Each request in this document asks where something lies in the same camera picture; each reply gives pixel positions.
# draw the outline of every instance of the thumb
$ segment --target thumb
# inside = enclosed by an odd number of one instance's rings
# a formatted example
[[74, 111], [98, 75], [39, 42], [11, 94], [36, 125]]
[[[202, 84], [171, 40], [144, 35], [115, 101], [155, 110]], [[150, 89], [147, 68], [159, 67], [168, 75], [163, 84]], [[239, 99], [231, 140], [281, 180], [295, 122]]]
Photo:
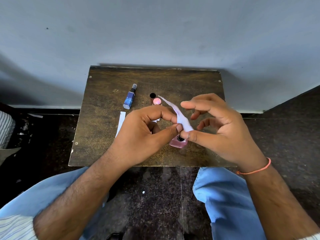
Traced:
[[197, 130], [192, 130], [185, 132], [184, 130], [180, 133], [180, 136], [183, 139], [197, 143], [203, 147], [206, 147], [212, 151], [215, 151], [219, 147], [219, 144], [222, 143], [222, 135], [214, 135], [210, 133], [205, 133]]
[[171, 141], [174, 137], [176, 137], [182, 131], [181, 124], [173, 124], [158, 133], [152, 135], [154, 140], [159, 145], [159, 148], [166, 145], [169, 141]]

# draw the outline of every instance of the shirt sleeve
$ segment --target shirt sleeve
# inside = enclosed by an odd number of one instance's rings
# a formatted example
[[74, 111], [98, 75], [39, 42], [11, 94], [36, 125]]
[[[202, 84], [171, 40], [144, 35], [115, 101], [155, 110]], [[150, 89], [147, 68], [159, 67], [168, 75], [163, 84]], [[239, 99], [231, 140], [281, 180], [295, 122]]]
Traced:
[[0, 218], [1, 240], [38, 240], [33, 229], [33, 217], [9, 216]]
[[320, 240], [320, 233], [317, 233], [309, 237], [301, 238], [299, 240]]

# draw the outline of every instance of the dark granite floor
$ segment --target dark granite floor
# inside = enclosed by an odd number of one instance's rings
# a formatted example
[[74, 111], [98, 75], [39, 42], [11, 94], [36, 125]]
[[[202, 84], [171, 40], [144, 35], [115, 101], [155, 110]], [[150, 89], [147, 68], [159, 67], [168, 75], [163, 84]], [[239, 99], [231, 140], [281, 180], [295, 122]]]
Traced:
[[[245, 118], [263, 153], [289, 185], [309, 215], [320, 225], [320, 87], [264, 114]], [[6, 190], [10, 200], [38, 181], [68, 167], [78, 116], [45, 115], [31, 142], [34, 160], [18, 157], [4, 166], [12, 173]], [[103, 208], [97, 234], [123, 239], [212, 239], [210, 219], [196, 200], [192, 185], [198, 168], [133, 167], [115, 183]]]

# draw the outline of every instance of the light blue pants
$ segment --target light blue pants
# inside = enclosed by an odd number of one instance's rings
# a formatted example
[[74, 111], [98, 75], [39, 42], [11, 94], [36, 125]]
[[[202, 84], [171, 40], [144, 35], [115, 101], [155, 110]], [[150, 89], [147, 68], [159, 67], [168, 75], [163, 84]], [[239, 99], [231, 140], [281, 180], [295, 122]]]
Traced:
[[[35, 217], [62, 194], [87, 167], [47, 178], [0, 209], [0, 218], [12, 215]], [[213, 240], [265, 240], [246, 182], [225, 168], [200, 168], [193, 185], [195, 197], [205, 203]], [[86, 226], [81, 240], [94, 234], [98, 213]]]

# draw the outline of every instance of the hand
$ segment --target hand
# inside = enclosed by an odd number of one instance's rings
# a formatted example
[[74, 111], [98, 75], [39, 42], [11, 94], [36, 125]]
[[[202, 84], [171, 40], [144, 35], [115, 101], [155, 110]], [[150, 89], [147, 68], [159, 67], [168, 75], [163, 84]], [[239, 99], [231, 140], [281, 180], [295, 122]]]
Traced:
[[227, 161], [238, 164], [243, 173], [266, 166], [267, 160], [253, 141], [241, 114], [229, 108], [219, 96], [214, 93], [198, 95], [190, 101], [181, 102], [181, 107], [195, 109], [191, 115], [192, 120], [207, 112], [214, 116], [200, 121], [197, 130], [209, 125], [217, 130], [216, 135], [183, 130], [180, 133], [182, 138], [202, 145]]
[[[160, 130], [153, 120], [162, 118], [174, 125]], [[128, 167], [139, 164], [152, 156], [182, 131], [182, 125], [176, 124], [177, 116], [168, 108], [152, 105], [129, 113], [113, 141], [108, 153]]]

